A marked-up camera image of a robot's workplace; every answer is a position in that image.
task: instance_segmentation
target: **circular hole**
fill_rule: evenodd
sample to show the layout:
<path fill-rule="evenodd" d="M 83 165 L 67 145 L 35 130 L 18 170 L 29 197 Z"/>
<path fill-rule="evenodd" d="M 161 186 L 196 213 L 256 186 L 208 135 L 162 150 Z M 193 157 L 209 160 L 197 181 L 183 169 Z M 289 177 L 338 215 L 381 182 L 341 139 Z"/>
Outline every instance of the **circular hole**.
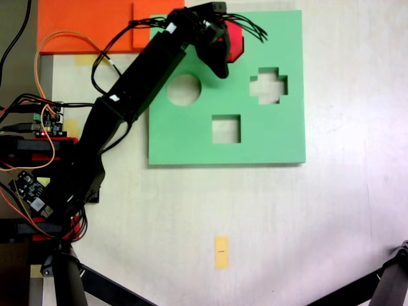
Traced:
<path fill-rule="evenodd" d="M 189 106 L 201 94 L 201 82 L 194 75 L 176 76 L 167 87 L 167 97 L 173 104 Z"/>

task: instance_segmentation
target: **circuit board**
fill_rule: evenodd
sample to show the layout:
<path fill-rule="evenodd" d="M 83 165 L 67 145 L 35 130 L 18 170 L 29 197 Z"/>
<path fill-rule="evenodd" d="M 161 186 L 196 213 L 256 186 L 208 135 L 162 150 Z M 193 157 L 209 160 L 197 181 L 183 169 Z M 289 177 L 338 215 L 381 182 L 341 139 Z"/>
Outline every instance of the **circuit board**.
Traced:
<path fill-rule="evenodd" d="M 41 185 L 30 173 L 22 171 L 15 181 L 18 193 L 22 200 L 31 206 L 36 198 L 43 193 L 44 186 Z M 9 183 L 11 190 L 16 192 L 13 181 Z"/>
<path fill-rule="evenodd" d="M 44 128 L 50 137 L 67 137 L 67 132 L 62 129 L 62 110 L 60 107 L 53 106 L 52 110 L 57 114 L 57 117 L 53 117 L 50 113 L 45 112 L 43 116 Z M 38 113 L 34 114 L 34 121 L 41 124 L 41 115 Z M 44 133 L 42 127 L 40 130 L 35 132 L 36 138 L 47 137 Z"/>

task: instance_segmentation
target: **orange wire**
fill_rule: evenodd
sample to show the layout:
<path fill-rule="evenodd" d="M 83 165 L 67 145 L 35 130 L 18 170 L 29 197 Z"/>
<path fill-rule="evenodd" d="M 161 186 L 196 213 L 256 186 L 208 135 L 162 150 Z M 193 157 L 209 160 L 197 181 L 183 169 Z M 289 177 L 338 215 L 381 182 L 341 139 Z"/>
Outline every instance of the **orange wire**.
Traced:
<path fill-rule="evenodd" d="M 14 209 L 14 210 L 16 211 L 16 213 L 18 213 L 18 214 L 21 215 L 25 220 L 27 220 L 27 222 L 28 222 L 29 224 L 31 224 L 32 226 L 34 226 L 34 227 L 36 228 L 36 230 L 38 230 L 40 233 L 42 233 L 42 234 L 44 234 L 44 235 L 46 235 L 46 236 L 50 236 L 49 234 L 45 233 L 42 229 L 40 229 L 35 223 L 31 222 L 30 219 L 29 219 L 26 215 L 24 215 L 21 211 L 19 211 L 17 208 L 15 208 L 14 205 L 11 204 L 11 203 L 7 200 L 6 196 L 4 195 L 4 193 L 2 192 L 1 189 L 0 189 L 0 194 L 1 194 L 1 196 L 3 197 L 3 199 L 6 201 L 6 203 L 8 204 L 8 206 L 10 206 L 12 209 Z"/>
<path fill-rule="evenodd" d="M 49 106 L 48 104 L 44 106 L 44 108 L 43 108 L 43 110 L 42 110 L 42 112 L 41 112 L 41 127 L 43 128 L 43 131 L 44 131 L 44 133 L 45 133 L 45 136 L 47 136 L 48 140 L 50 141 L 51 147 L 52 147 L 52 158 L 51 158 L 51 160 L 50 160 L 47 164 L 44 164 L 44 165 L 42 165 L 42 166 L 37 166 L 37 167 L 13 167 L 13 168 L 10 168 L 10 169 L 2 169 L 2 168 L 0 168 L 0 171 L 9 172 L 9 171 L 16 170 L 16 169 L 40 169 L 40 168 L 47 167 L 50 163 L 52 163 L 52 162 L 54 161 L 54 159 L 55 159 L 55 146 L 54 146 L 54 144 L 52 143 L 52 140 L 51 140 L 50 135 L 48 135 L 48 133 L 47 133 L 47 131 L 45 131 L 45 127 L 44 127 L 44 119 L 43 119 L 43 117 L 44 117 L 44 111 L 45 111 L 46 109 L 51 110 L 51 108 L 50 108 L 50 106 Z"/>
<path fill-rule="evenodd" d="M 89 43 L 91 43 L 91 45 L 93 45 L 96 49 L 98 49 L 100 52 L 102 51 L 102 49 L 100 49 L 98 47 L 98 45 L 91 40 L 88 36 L 76 32 L 76 31 L 57 31 L 54 33 L 49 34 L 46 38 L 43 39 L 43 41 L 39 44 L 38 49 L 36 51 L 36 56 L 34 57 L 34 77 L 35 77 L 35 81 L 36 81 L 36 85 L 38 88 L 38 91 L 40 92 L 41 97 L 45 98 L 45 93 L 43 91 L 43 88 L 41 87 L 40 84 L 40 78 L 38 77 L 38 58 L 40 57 L 40 51 L 43 48 L 44 44 L 50 39 L 53 38 L 55 36 L 59 36 L 61 34 L 70 34 L 70 35 L 74 35 L 77 36 L 79 38 L 85 38 Z"/>

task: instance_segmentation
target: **square hole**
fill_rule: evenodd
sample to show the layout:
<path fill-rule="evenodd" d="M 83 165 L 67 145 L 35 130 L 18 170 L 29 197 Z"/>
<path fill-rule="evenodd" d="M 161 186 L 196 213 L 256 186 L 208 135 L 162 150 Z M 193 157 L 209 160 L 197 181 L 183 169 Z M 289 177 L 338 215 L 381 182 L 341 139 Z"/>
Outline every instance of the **square hole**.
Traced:
<path fill-rule="evenodd" d="M 241 116 L 213 115 L 212 143 L 241 143 Z"/>

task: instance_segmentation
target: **metal leg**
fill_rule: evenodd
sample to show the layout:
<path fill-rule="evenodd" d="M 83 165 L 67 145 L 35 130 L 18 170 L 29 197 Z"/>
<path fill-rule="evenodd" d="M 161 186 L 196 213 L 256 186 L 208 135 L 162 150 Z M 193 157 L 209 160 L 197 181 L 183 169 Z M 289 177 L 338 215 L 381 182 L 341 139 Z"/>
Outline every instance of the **metal leg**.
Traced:
<path fill-rule="evenodd" d="M 111 306 L 157 306 L 85 265 L 82 269 L 85 291 Z"/>
<path fill-rule="evenodd" d="M 358 306 L 371 299 L 381 273 L 382 270 L 378 269 L 308 306 Z"/>
<path fill-rule="evenodd" d="M 88 306 L 79 274 L 78 262 L 66 254 L 56 255 L 52 263 L 58 306 Z"/>
<path fill-rule="evenodd" d="M 408 289 L 407 270 L 398 262 L 388 266 L 371 299 L 370 306 L 399 306 L 404 304 Z"/>

